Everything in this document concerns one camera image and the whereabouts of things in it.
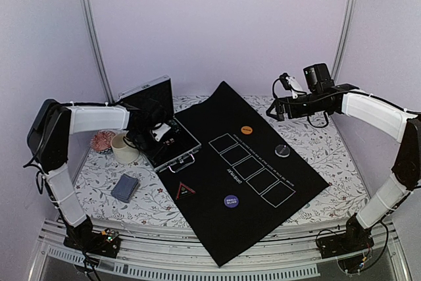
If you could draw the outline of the purple small blind button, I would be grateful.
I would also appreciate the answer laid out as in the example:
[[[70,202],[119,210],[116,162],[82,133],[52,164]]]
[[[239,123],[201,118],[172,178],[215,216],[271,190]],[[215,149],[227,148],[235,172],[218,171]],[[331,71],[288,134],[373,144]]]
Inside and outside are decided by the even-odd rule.
[[[239,205],[239,199],[235,195],[227,195],[224,198],[224,205],[230,209],[236,208]]]

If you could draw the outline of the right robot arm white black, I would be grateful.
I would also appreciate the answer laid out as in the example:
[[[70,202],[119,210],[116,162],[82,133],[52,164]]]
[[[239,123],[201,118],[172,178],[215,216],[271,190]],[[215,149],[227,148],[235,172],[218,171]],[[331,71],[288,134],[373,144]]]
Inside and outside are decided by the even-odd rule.
[[[400,148],[391,174],[374,197],[347,221],[340,246],[354,252],[366,239],[371,228],[393,212],[420,182],[420,113],[399,107],[351,84],[335,84],[324,63],[304,68],[309,91],[283,73],[277,81],[291,92],[289,97],[273,94],[266,115],[277,121],[286,118],[310,118],[316,113],[328,117],[334,113],[359,119],[395,139]]]

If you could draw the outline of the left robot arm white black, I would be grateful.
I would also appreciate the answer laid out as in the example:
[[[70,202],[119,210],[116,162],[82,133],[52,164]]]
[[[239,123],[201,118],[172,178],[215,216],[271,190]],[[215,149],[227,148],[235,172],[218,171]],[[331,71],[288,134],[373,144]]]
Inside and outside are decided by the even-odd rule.
[[[52,203],[65,223],[74,227],[73,241],[84,251],[98,244],[97,235],[81,224],[88,220],[68,170],[68,141],[72,134],[98,130],[141,133],[157,124],[145,110],[127,103],[59,103],[46,99],[32,124],[27,144],[32,154],[24,168],[34,167],[51,190]]]

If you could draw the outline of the orange big blind button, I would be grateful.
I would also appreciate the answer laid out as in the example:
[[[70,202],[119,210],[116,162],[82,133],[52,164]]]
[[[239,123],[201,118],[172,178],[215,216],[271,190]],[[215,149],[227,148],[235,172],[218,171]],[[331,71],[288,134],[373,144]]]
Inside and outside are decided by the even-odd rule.
[[[242,126],[241,127],[241,133],[245,135],[250,135],[253,133],[253,129],[250,126]]]

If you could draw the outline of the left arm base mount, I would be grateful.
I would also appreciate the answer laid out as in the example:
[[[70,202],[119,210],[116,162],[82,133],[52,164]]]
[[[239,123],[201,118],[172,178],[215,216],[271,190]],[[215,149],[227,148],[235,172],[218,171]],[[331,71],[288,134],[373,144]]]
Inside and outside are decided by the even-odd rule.
[[[63,244],[87,254],[115,259],[120,249],[120,243],[120,234],[116,230],[106,228],[101,232],[94,232],[91,228],[85,227],[81,230],[67,228]]]

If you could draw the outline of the black round dealer button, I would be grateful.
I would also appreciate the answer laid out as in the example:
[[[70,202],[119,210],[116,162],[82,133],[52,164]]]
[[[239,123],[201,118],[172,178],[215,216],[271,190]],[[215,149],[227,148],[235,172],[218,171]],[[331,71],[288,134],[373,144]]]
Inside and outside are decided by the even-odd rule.
[[[275,154],[281,158],[286,158],[290,155],[291,149],[288,145],[279,144],[275,147]]]

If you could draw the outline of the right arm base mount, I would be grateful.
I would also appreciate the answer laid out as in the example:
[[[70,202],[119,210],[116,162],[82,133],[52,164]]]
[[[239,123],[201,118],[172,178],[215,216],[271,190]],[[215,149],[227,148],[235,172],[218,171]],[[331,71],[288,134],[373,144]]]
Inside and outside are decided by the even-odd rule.
[[[340,234],[323,229],[317,234],[315,243],[323,259],[347,255],[337,262],[347,274],[360,272],[364,268],[374,246],[370,232],[359,232],[354,228],[346,228]]]

